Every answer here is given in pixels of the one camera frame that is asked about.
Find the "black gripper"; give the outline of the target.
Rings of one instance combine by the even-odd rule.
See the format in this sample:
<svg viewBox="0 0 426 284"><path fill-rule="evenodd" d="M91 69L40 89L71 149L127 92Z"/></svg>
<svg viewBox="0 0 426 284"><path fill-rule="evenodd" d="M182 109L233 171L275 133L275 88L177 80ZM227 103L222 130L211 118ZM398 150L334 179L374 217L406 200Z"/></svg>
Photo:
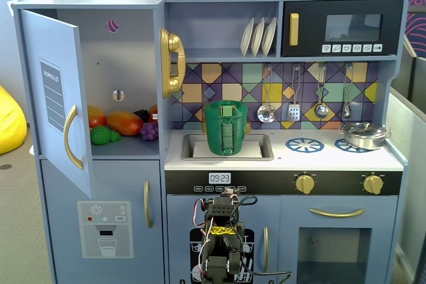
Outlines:
<svg viewBox="0 0 426 284"><path fill-rule="evenodd" d="M239 222L239 199L230 196L218 196L208 200L208 221L220 227L228 227Z"/></svg>

